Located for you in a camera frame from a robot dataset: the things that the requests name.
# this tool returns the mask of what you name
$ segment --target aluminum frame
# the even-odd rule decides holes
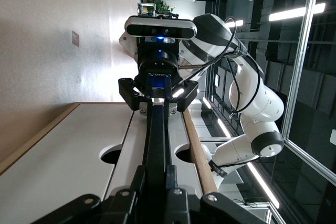
[[[315,5],[316,0],[307,0],[306,1],[306,14],[303,17],[301,31],[298,41],[298,49],[296,52],[294,67],[293,67],[293,76],[290,83],[288,99],[286,104],[286,110],[283,117],[283,124],[281,128],[281,134],[284,139],[289,138],[290,127],[293,119],[296,99],[298,95],[301,73],[303,62],[306,54],[306,48],[308,43],[309,31],[311,27],[311,22],[313,18],[312,9]]]
[[[280,213],[278,212],[277,208],[274,206],[274,204],[271,201],[268,202],[255,202],[255,204],[257,205],[257,207],[251,207],[249,205],[245,205],[243,203],[237,203],[237,205],[240,205],[241,207],[243,207],[246,210],[267,210],[268,213],[268,217],[269,217],[269,222],[266,223],[271,223],[271,218],[272,216],[274,217],[274,219],[276,220],[276,223],[278,224],[286,224],[286,222],[284,221],[284,219],[282,218],[282,216],[280,215]]]
[[[311,168],[313,168],[316,172],[318,172],[322,177],[336,186],[336,174],[331,170],[322,165],[319,161],[317,161],[314,157],[309,155],[295,143],[293,143],[289,139],[284,139],[285,145],[294,152],[298,157],[300,157],[306,164],[308,164]]]

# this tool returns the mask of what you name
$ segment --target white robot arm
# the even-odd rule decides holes
[[[232,36],[225,23],[215,15],[206,14],[195,19],[196,37],[183,41],[180,46],[180,57],[191,65],[216,59],[223,51],[221,45]],[[229,98],[235,111],[241,113],[240,123],[244,134],[219,146],[212,158],[206,146],[203,146],[213,174],[216,175],[217,186],[227,174],[247,162],[259,157],[275,156],[283,148],[282,136],[274,122],[283,113],[283,102],[264,85],[262,70],[238,39],[232,40],[227,52],[232,52],[227,57],[237,63],[236,81],[230,86]]]

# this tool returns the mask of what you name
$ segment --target fluorescent light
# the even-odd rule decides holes
[[[222,128],[224,134],[225,134],[227,137],[231,137],[229,131],[227,130],[227,128],[225,127],[225,125],[224,125],[224,123],[221,121],[221,119],[218,119],[217,121],[218,121],[220,127]]]
[[[182,94],[184,92],[184,89],[179,89],[175,92],[175,94],[173,94],[173,97],[178,97],[180,94]]]
[[[275,207],[279,208],[280,207],[279,201],[276,199],[276,197],[274,196],[274,194],[272,193],[272,191],[269,189],[269,187],[267,186],[267,184],[265,183],[265,181],[262,179],[261,175],[258,173],[258,171],[254,167],[254,165],[252,163],[247,163],[247,166],[248,166],[248,168],[250,168],[251,172],[256,177],[256,179],[260,183],[261,187],[264,189],[265,193],[267,194],[267,196],[269,197],[269,199],[273,202],[273,204],[275,205]]]
[[[237,20],[236,21],[236,26],[242,26],[244,24],[244,21],[243,20]],[[230,28],[230,27],[234,27],[235,26],[235,23],[234,22],[228,22],[228,23],[225,23],[225,25]]]
[[[313,14],[323,13],[325,7],[326,7],[325,3],[314,5]],[[268,20],[276,21],[276,20],[282,20],[282,19],[288,19],[288,18],[296,18],[296,17],[302,17],[305,14],[306,14],[306,8],[302,7],[302,8],[297,8],[293,10],[286,10],[284,12],[272,13],[269,15]]]
[[[203,97],[203,102],[207,105],[207,107],[208,107],[209,109],[211,109],[211,105],[210,105],[210,103],[208,102],[208,100],[205,99],[205,97]]]

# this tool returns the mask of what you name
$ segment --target floor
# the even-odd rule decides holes
[[[121,101],[137,0],[0,0],[0,161],[77,101]],[[72,44],[72,34],[79,46]]]

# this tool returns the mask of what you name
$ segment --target black cable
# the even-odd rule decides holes
[[[239,163],[239,164],[229,164],[229,165],[218,165],[219,168],[223,168],[223,167],[230,167],[230,166],[235,166],[235,165],[246,165],[248,163],[250,163],[251,161],[256,161],[258,159],[260,159],[261,157],[257,157],[256,159],[253,159],[253,160],[249,160],[249,161],[245,161],[245,162],[242,162],[242,163]]]
[[[239,201],[240,203],[243,203],[245,206],[249,206],[249,207],[253,207],[253,208],[257,208],[258,207],[258,204],[255,203],[255,202],[246,202],[245,199],[243,200],[240,200],[240,199],[233,199],[232,201]]]
[[[237,83],[236,75],[233,73],[231,62],[230,62],[230,60],[228,58],[226,58],[226,61],[227,61],[228,65],[229,65],[229,69],[230,69],[230,71],[232,73],[233,81],[235,82],[235,85],[237,87],[237,92],[238,92],[237,105],[236,105],[235,110],[233,111],[233,113],[236,113],[236,111],[238,110],[239,102],[240,102],[240,90],[239,90],[239,86],[238,86],[238,83]]]
[[[201,67],[198,71],[196,71],[194,74],[192,74],[191,76],[189,76],[189,77],[186,79],[186,81],[189,81],[191,78],[195,77],[197,74],[199,74],[201,71],[203,71],[206,67],[208,67],[208,66],[210,66],[210,65],[213,65],[213,64],[217,63],[217,62],[218,62],[220,59],[222,59],[224,56],[233,54],[233,52],[226,53],[226,51],[229,49],[229,47],[230,47],[230,45],[231,45],[233,39],[235,38],[236,31],[237,31],[237,25],[236,25],[236,21],[235,21],[235,19],[234,19],[233,17],[227,17],[227,18],[225,19],[224,22],[226,23],[228,20],[232,20],[232,21],[234,22],[234,24],[235,24],[235,27],[234,27],[234,31],[233,31],[233,33],[232,33],[232,35],[231,35],[231,38],[230,38],[228,44],[226,45],[225,49],[223,50],[223,52],[222,52],[218,57],[216,57],[215,59],[213,59],[213,60],[211,60],[211,61],[209,61],[209,62],[203,64],[202,67]]]
[[[246,202],[246,203],[248,204],[249,202],[247,202],[247,201],[250,201],[250,200],[253,200],[253,199],[265,199],[266,202],[272,202],[272,200],[269,199],[269,198],[258,197],[258,196],[256,196],[256,197],[251,197],[251,198],[245,198],[243,201]]]
[[[253,94],[252,98],[249,100],[249,102],[242,109],[236,110],[235,113],[239,113],[239,112],[243,111],[244,109],[246,109],[247,107],[250,106],[250,104],[253,102],[254,98],[257,96],[257,93],[258,93],[259,87],[260,87],[260,70],[259,70],[258,64],[250,54],[247,54],[247,56],[252,60],[254,66],[256,67],[257,76],[258,76],[258,83],[257,83],[256,91],[254,92],[254,94]]]

